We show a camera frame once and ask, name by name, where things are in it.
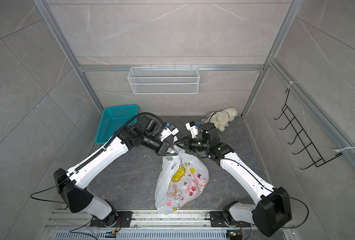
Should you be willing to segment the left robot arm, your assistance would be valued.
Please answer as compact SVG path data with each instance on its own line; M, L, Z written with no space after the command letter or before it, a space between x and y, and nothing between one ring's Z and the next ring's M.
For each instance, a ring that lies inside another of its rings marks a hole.
M54 174L56 189L72 213L86 212L100 224L111 227L119 222L116 209L107 200L91 193L90 182L108 165L134 147L144 146L158 156L176 155L173 148L178 128L151 113L140 113L129 119L112 137L86 159Z

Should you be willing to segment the white printed plastic bag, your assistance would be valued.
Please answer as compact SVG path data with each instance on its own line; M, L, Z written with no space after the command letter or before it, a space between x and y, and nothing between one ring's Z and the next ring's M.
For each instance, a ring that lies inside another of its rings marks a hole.
M155 207L168 215L199 197L209 182L209 173L203 162L185 150L178 156L162 158L162 167L156 183Z

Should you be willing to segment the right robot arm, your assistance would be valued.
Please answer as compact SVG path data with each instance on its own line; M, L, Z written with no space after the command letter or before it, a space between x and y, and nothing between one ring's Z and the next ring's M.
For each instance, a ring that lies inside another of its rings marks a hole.
M221 142L213 123L197 125L189 122L185 127L190 134L175 144L184 150L203 153L215 161L253 200L253 204L232 202L224 207L222 218L226 225L233 227L239 222L249 223L266 237L271 237L292 219L288 192L282 187L275 188L248 167L232 147Z

